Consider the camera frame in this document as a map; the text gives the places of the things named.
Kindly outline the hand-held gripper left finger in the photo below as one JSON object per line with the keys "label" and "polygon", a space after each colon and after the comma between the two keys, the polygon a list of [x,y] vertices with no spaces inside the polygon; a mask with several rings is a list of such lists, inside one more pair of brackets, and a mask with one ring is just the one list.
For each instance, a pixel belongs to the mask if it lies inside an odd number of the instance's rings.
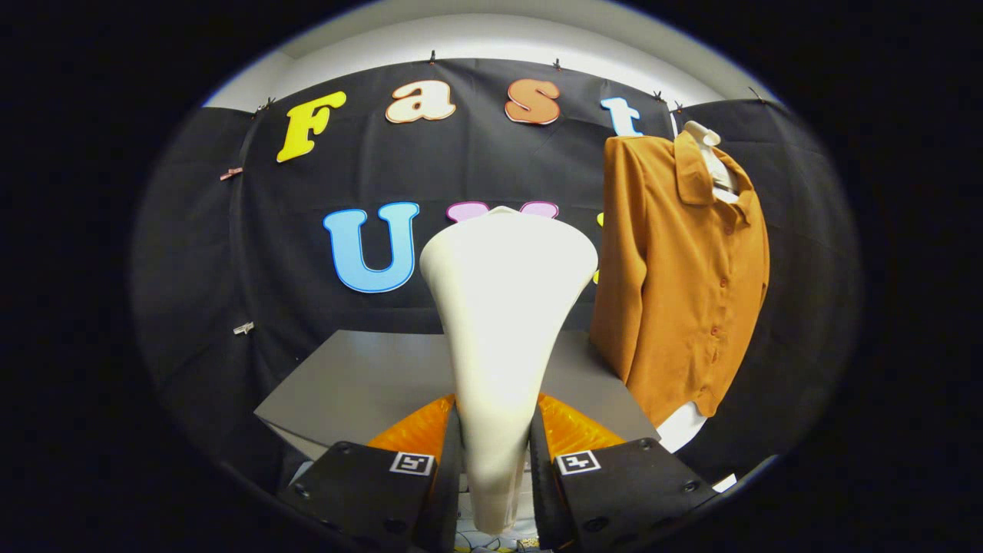
{"label": "hand-held gripper left finger", "polygon": [[447,395],[369,444],[331,445],[278,497],[335,552],[450,552],[462,469],[460,418]]}

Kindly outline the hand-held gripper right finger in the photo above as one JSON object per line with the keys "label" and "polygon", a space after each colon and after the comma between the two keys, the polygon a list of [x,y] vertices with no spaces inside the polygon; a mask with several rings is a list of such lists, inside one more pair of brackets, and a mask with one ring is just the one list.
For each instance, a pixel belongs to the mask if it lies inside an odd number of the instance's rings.
{"label": "hand-held gripper right finger", "polygon": [[554,552],[645,552],[717,499],[655,438],[622,439],[544,393],[529,449],[538,542]]}

